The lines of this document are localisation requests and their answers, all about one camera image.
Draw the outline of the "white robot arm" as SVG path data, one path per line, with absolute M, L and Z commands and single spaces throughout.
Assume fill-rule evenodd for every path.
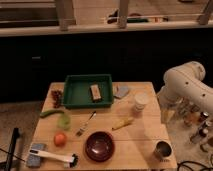
M 157 93 L 163 124 L 171 119 L 176 105 L 183 98 L 193 102 L 202 112 L 213 114 L 213 88 L 202 82 L 205 74 L 204 66 L 196 61 L 170 68 L 164 73 L 164 85 Z

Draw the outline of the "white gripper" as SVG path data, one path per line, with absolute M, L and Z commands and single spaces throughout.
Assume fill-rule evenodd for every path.
M 168 123 L 175 113 L 175 104 L 171 102 L 160 102 L 161 109 L 161 122 L 163 124 Z

